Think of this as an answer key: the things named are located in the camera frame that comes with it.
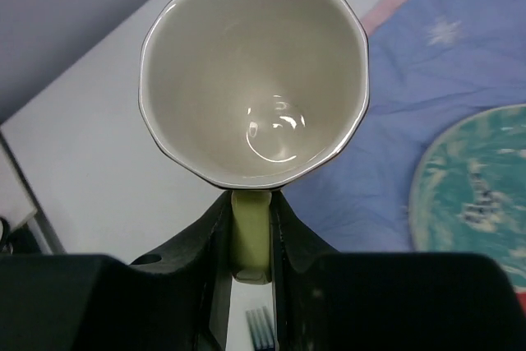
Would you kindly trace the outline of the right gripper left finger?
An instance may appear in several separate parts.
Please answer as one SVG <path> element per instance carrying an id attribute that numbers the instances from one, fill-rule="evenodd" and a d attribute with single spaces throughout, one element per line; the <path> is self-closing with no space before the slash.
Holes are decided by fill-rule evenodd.
<path id="1" fill-rule="evenodd" d="M 129 265 L 105 255 L 2 256 L 2 349 L 225 349 L 230 198 Z"/>

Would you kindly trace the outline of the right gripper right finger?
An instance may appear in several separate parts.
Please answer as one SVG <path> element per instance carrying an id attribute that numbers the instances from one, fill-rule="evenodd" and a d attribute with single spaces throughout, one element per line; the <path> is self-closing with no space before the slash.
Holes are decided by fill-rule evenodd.
<path id="1" fill-rule="evenodd" d="M 336 251 L 280 192 L 270 203 L 280 350 L 522 350 L 504 271 L 472 253 Z"/>

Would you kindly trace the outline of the teal and red plate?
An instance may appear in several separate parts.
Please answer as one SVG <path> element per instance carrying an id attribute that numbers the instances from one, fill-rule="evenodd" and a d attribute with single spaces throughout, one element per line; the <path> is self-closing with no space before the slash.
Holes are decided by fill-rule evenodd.
<path id="1" fill-rule="evenodd" d="M 489 256 L 525 290 L 525 106 L 464 118 L 441 133 L 416 167 L 408 226 L 421 252 Z"/>

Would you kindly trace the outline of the pale yellow mug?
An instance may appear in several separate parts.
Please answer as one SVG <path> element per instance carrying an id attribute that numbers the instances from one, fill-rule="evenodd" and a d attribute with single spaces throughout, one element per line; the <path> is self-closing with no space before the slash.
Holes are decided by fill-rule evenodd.
<path id="1" fill-rule="evenodd" d="M 230 192 L 246 284 L 271 280 L 272 193 L 334 159 L 369 102 L 346 0 L 171 0 L 141 47 L 141 117 L 164 155 Z"/>

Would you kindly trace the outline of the blue princess print placemat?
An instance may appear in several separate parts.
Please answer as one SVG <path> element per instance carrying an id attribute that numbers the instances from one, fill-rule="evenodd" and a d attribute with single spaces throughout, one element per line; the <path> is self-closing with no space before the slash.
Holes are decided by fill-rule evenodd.
<path id="1" fill-rule="evenodd" d="M 525 99 L 525 0 L 380 0 L 362 23 L 367 115 L 336 159 L 284 195 L 340 251 L 405 252 L 410 184 L 435 136 Z"/>

